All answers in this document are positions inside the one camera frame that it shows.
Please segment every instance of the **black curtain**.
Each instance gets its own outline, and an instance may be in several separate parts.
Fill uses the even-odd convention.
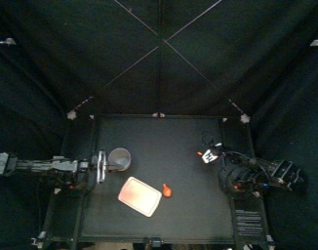
[[[0,41],[13,33],[0,23]],[[0,45],[0,152],[21,159],[59,155],[63,111],[22,47]],[[0,178],[0,249],[30,249],[45,219],[50,189],[37,177]]]
[[[266,199],[280,249],[318,249],[318,49],[310,48],[282,76],[254,115],[257,154],[288,159],[305,173],[306,189],[272,190]]]

